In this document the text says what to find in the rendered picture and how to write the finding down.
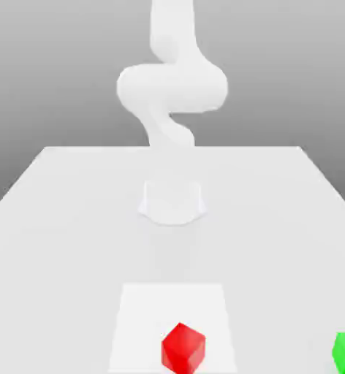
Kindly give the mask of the small red cube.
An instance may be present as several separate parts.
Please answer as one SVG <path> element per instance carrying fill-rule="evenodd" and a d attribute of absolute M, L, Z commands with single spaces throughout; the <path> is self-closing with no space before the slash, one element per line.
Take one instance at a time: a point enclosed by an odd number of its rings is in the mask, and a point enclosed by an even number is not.
<path fill-rule="evenodd" d="M 206 337 L 178 323 L 161 343 L 162 365 L 175 374 L 194 374 L 205 358 Z"/>

